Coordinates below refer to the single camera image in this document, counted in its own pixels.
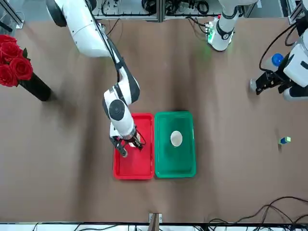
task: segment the robotic arm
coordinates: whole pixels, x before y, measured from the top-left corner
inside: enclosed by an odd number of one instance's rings
[[[265,69],[257,80],[250,80],[250,90],[257,95],[263,90],[278,86],[279,93],[282,93],[288,101],[308,100],[308,0],[302,0],[300,4],[306,16],[297,19],[296,24],[288,28],[296,26],[300,38],[294,43],[292,50],[285,56],[277,71]]]
[[[231,42],[234,27],[239,18],[238,6],[250,5],[257,0],[219,0],[222,6],[221,17],[209,22],[207,27],[207,43],[217,51],[224,51]]]
[[[110,141],[126,157],[124,146],[132,143],[142,149],[128,106],[138,100],[140,87],[113,42],[91,11],[96,0],[46,0],[47,9],[58,26],[68,26],[78,50],[88,57],[112,58],[118,81],[104,93],[103,108],[111,120]]]

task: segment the white cylinder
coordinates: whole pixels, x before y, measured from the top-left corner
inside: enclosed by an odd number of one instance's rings
[[[179,131],[171,133],[170,140],[173,146],[179,147],[182,144],[183,136]]]

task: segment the red rose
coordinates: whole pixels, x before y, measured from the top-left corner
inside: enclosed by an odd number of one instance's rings
[[[18,85],[16,76],[13,74],[10,67],[6,64],[0,65],[0,84],[7,87]]]
[[[33,68],[28,59],[14,58],[10,62],[10,68],[19,80],[30,80],[32,77]]]
[[[5,42],[1,45],[1,58],[3,61],[10,62],[13,58],[22,57],[23,50],[14,42]]]
[[[4,42],[14,42],[16,43],[17,40],[9,35],[0,35],[0,47],[2,45],[2,43]]]

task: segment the black cable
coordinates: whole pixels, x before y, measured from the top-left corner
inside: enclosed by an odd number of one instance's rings
[[[233,225],[235,225],[235,224],[241,222],[242,220],[250,219],[250,218],[256,217],[264,208],[267,208],[267,210],[266,210],[266,215],[267,215],[268,209],[269,209],[270,207],[279,210],[278,208],[276,208],[276,207],[274,207],[274,206],[272,206],[272,205],[264,205],[264,206],[262,206],[255,214],[253,214],[253,215],[251,215],[251,216],[243,217],[243,218],[241,218],[241,219],[239,219],[238,221],[233,222],[233,223],[228,223],[227,221],[222,220],[222,219],[219,219],[219,218],[211,219],[208,223],[210,224],[211,222],[216,221],[216,220],[217,220],[217,221],[220,221],[220,222],[223,222],[223,223],[215,223],[215,228],[216,228],[217,226],[221,226],[221,225],[233,226]]]
[[[198,24],[199,26],[205,27],[205,24],[199,23],[197,18],[195,19],[193,19],[192,17],[186,17],[186,18],[194,21],[194,23]]]
[[[37,222],[37,223],[35,224],[35,226],[33,227],[33,230],[32,230],[32,231],[35,231],[35,228],[38,226],[38,224],[39,224],[39,222]]]
[[[197,226],[193,225],[193,227],[196,228],[198,231],[201,231]]]
[[[294,27],[290,30],[290,32],[288,33],[287,37],[285,38],[285,40],[284,40],[285,46],[291,47],[291,46],[294,45],[295,42],[293,42],[293,43],[288,43],[288,39],[289,39],[290,35],[292,34],[292,32],[293,32],[295,29],[296,29],[296,26],[294,26]]]
[[[294,224],[298,223],[301,219],[308,217],[308,214],[301,215],[298,219],[294,221]]]
[[[206,10],[205,10],[205,11],[201,10],[201,9],[200,9],[200,5],[204,5],[205,8],[206,8]],[[207,13],[208,13],[208,11],[209,11],[209,5],[208,5],[208,3],[207,3],[206,1],[204,1],[204,0],[199,1],[199,2],[197,3],[197,10],[199,11],[200,14],[207,15]]]
[[[74,231],[76,231],[76,230],[79,228],[79,226],[82,225],[82,224],[84,224],[84,223],[79,223],[79,224],[77,225],[77,227],[74,229]]]
[[[95,19],[94,15],[92,14],[91,11],[90,11],[90,13],[91,13],[93,21],[94,21],[94,23],[96,25],[96,30],[99,31],[99,33],[100,33],[100,35],[102,37],[102,40],[103,40],[103,42],[105,44],[105,47],[107,48],[108,52],[110,53],[111,59],[113,60],[114,65],[116,66],[116,60],[115,60],[116,58],[115,58],[115,55],[114,55],[114,53],[112,51],[111,44],[109,42],[109,37],[107,35],[103,35],[103,33],[100,30],[100,25],[98,24],[97,20]],[[117,68],[116,68],[116,74],[117,74],[117,82],[119,82],[120,81],[120,74],[119,74],[119,70]]]
[[[238,6],[238,11],[241,11],[239,13],[239,18],[242,17],[244,15],[244,6]]]
[[[265,71],[267,73],[270,73],[270,74],[274,74],[278,79],[280,79],[281,81],[284,81],[279,75],[277,75],[275,72],[273,72],[272,70],[268,70],[268,69],[265,69],[265,68],[262,68],[261,67],[261,64],[262,64],[262,61],[263,61],[263,58],[264,56],[266,55],[266,53],[269,51],[269,49],[272,47],[272,45],[284,34],[286,33],[289,29],[291,29],[292,27],[296,26],[296,23],[293,23],[292,25],[290,25],[288,28],[286,28],[283,32],[281,32],[271,43],[270,45],[266,48],[266,50],[264,51],[261,59],[260,59],[260,62],[259,62],[259,69],[261,71]]]
[[[116,26],[117,22],[119,21],[120,19],[118,18],[114,24],[114,26],[111,28],[111,30],[108,32],[107,35],[110,35],[110,33],[112,32],[112,30],[114,29],[114,27]]]
[[[113,228],[113,227],[115,227],[115,226],[118,226],[118,225],[109,226],[109,227],[103,228],[103,229],[86,228],[86,229],[82,229],[82,230],[79,230],[79,231],[85,231],[85,230],[103,231],[103,230],[111,229],[111,228]]]
[[[143,141],[144,141],[144,143],[141,143],[141,142],[140,142],[140,144],[141,144],[141,145],[146,145],[146,140],[145,140],[145,138],[143,137],[143,135],[137,130],[137,128],[136,128],[136,131],[139,133],[139,135],[141,136],[141,138],[142,138]]]
[[[206,32],[205,32],[205,30],[203,30],[203,29],[202,29],[202,27],[201,27],[201,26],[204,26],[204,27],[205,27],[205,25],[204,25],[204,24],[199,23],[197,18],[195,18],[195,19],[194,19],[194,22],[196,22],[196,23],[198,24],[199,29],[200,29],[200,30],[201,30],[201,31],[205,34],[205,33],[206,33]]]
[[[283,199],[294,199],[294,200],[298,200],[298,201],[301,201],[301,202],[303,202],[303,203],[306,203],[306,204],[308,205],[308,200],[305,200],[305,199],[302,199],[302,198],[298,198],[298,197],[294,197],[294,196],[279,197],[279,198],[275,199],[274,201],[272,201],[270,204],[262,206],[255,214],[253,214],[253,215],[251,215],[251,216],[243,217],[243,218],[241,218],[241,219],[239,219],[238,221],[233,222],[233,223],[228,223],[227,221],[222,220],[222,219],[220,219],[220,218],[214,218],[214,219],[211,219],[211,220],[208,222],[208,227],[211,225],[211,222],[213,222],[213,221],[219,221],[219,222],[220,222],[220,223],[215,223],[215,228],[218,227],[218,226],[221,226],[221,225],[233,226],[233,225],[235,225],[235,224],[241,222],[241,221],[244,220],[244,219],[250,219],[250,218],[253,218],[253,217],[257,216],[264,208],[265,208],[265,212],[264,212],[264,214],[263,214],[262,221],[261,221],[260,225],[254,229],[254,231],[259,231],[259,230],[261,230],[261,229],[264,228],[264,227],[261,227],[261,225],[264,224],[265,219],[266,219],[266,217],[267,217],[267,214],[268,214],[268,211],[269,211],[270,208],[273,209],[273,210],[275,210],[279,215],[280,215],[280,214],[283,214],[286,218],[288,218],[288,220],[290,221],[290,223],[291,223],[293,226],[296,225],[297,222],[298,222],[300,219],[305,218],[305,217],[308,217],[308,214],[304,214],[304,215],[301,215],[296,221],[293,222],[292,219],[291,219],[289,216],[287,216],[284,212],[282,212],[282,211],[281,211],[280,209],[278,209],[277,207],[273,206],[273,204],[274,204],[275,202],[277,202],[277,201],[279,201],[279,200],[283,200]],[[307,227],[308,227],[308,226],[304,226],[304,225],[301,225],[301,226],[300,226],[301,229],[302,229],[302,228],[306,229]]]

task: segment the brown table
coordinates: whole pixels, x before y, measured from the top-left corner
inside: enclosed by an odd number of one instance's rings
[[[189,110],[197,174],[118,181],[102,108],[116,82],[111,59],[79,54],[67,28],[25,24],[18,43],[59,100],[0,86],[1,221],[146,222],[150,212],[164,222],[236,221],[279,196],[307,198],[308,102],[286,102],[274,89],[247,95],[262,53],[286,26],[240,20],[228,50],[215,52],[188,20],[120,21],[112,39],[141,87],[131,112]],[[274,51],[289,48],[279,40]],[[279,151],[282,136],[292,142]],[[307,211],[296,201],[277,206],[292,218]],[[275,213],[267,221],[282,222]]]

